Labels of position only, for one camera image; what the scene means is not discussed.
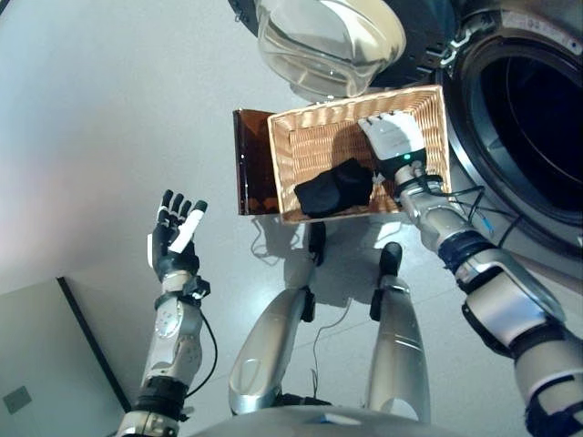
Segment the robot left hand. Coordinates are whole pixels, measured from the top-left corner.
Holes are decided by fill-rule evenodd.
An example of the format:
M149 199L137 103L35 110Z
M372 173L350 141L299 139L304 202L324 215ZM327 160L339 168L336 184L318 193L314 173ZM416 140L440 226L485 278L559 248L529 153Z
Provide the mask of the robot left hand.
M177 271L197 274L194 236L207 207L203 200L193 203L170 189L163 193L154 229L147 236L148 265L160 282Z

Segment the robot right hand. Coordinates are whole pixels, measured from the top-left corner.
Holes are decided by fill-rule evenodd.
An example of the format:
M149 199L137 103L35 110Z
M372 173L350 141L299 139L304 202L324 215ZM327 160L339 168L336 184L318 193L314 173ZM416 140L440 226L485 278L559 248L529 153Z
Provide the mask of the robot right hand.
M411 114L383 112L357 123L368 140L376 170L385 179L394 180L399 169L415 161L426 163L423 133Z

